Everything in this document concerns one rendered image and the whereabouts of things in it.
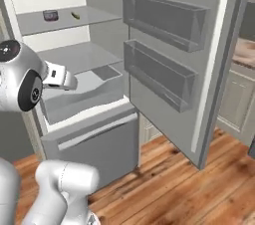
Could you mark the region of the grey freezer drawer front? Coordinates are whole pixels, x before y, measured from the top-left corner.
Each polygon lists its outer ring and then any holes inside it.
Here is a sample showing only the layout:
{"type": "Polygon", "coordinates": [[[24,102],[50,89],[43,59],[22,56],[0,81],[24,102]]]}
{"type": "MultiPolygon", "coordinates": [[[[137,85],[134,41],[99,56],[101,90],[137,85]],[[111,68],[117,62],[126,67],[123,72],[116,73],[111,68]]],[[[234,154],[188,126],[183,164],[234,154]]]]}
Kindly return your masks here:
{"type": "Polygon", "coordinates": [[[133,171],[138,165],[138,118],[65,150],[58,145],[132,113],[131,103],[84,118],[41,137],[47,159],[60,159],[94,166],[100,174],[99,187],[133,171]]]}

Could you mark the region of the grey fridge shelf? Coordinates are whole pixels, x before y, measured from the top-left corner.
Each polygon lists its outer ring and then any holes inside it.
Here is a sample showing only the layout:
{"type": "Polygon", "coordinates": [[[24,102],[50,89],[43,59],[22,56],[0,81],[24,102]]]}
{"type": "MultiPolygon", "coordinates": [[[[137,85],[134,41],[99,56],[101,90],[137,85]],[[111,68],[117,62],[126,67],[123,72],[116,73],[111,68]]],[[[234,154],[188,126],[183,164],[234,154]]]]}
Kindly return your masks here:
{"type": "Polygon", "coordinates": [[[92,42],[41,51],[38,55],[45,61],[66,66],[73,74],[121,61],[114,54],[92,42]]]}
{"type": "Polygon", "coordinates": [[[17,20],[21,34],[23,36],[28,36],[32,34],[114,21],[121,18],[121,16],[90,6],[63,8],[57,9],[57,11],[59,19],[51,22],[44,20],[42,11],[18,14],[17,20]],[[75,19],[71,12],[79,14],[81,19],[75,19]]]}

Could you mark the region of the pale kitchen cupboards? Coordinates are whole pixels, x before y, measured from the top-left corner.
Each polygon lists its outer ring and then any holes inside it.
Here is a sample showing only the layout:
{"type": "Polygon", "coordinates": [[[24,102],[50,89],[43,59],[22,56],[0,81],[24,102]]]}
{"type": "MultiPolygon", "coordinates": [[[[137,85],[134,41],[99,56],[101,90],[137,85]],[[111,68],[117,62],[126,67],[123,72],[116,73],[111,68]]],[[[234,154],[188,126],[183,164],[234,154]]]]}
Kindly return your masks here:
{"type": "Polygon", "coordinates": [[[231,65],[216,125],[249,146],[255,136],[255,69],[231,65]]]}

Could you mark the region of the grey fridge door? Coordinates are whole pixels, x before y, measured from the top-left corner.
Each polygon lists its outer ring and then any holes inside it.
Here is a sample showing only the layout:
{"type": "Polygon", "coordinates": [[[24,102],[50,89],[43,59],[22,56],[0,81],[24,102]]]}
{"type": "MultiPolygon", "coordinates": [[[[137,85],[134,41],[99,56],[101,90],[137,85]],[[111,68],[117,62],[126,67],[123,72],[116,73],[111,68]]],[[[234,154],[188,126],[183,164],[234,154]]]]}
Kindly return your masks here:
{"type": "Polygon", "coordinates": [[[203,168],[247,0],[123,0],[131,103],[203,168]]]}

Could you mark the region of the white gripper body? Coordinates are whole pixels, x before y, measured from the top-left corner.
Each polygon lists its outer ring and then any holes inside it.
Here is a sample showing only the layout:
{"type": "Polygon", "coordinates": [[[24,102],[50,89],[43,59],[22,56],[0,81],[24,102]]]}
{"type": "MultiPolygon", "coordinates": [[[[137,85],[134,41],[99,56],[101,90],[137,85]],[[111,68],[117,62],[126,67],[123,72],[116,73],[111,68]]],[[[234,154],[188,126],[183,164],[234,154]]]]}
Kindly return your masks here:
{"type": "Polygon", "coordinates": [[[74,74],[70,71],[65,72],[64,81],[63,81],[63,89],[65,91],[73,91],[77,88],[78,80],[74,74]]]}

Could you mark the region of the grey crisper drawer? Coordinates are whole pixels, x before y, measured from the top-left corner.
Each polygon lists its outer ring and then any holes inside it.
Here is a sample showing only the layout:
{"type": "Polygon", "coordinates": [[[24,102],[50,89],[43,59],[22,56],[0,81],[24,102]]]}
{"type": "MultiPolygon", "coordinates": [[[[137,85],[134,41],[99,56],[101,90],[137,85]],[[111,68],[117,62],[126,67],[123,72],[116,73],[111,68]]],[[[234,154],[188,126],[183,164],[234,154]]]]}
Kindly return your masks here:
{"type": "Polygon", "coordinates": [[[107,105],[125,96],[122,63],[102,66],[76,74],[78,85],[73,91],[45,89],[36,108],[37,113],[54,124],[82,111],[107,105]]]}

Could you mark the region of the grey fridge door bin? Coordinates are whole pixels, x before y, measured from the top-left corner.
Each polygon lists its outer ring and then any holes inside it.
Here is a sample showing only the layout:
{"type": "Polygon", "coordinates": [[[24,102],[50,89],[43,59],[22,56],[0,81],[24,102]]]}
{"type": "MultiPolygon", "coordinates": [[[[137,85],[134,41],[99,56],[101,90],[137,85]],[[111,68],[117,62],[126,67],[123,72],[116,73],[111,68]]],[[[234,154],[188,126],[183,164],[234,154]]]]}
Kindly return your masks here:
{"type": "Polygon", "coordinates": [[[179,113],[193,107],[198,74],[137,40],[124,42],[125,70],[179,113]]]}
{"type": "Polygon", "coordinates": [[[210,9],[174,0],[123,0],[124,22],[187,53],[204,48],[210,9]]]}

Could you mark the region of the grey open fridge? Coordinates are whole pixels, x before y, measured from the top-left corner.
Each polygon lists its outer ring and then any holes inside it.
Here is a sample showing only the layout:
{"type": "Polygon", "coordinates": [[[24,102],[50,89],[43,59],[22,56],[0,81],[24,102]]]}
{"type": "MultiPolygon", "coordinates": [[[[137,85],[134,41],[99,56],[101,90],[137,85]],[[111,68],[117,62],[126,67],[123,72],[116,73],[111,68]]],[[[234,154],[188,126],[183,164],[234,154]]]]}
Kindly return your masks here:
{"type": "Polygon", "coordinates": [[[100,185],[138,164],[137,112],[124,70],[123,0],[0,0],[9,38],[78,79],[46,89],[28,113],[34,147],[46,159],[94,166],[100,185]]]}

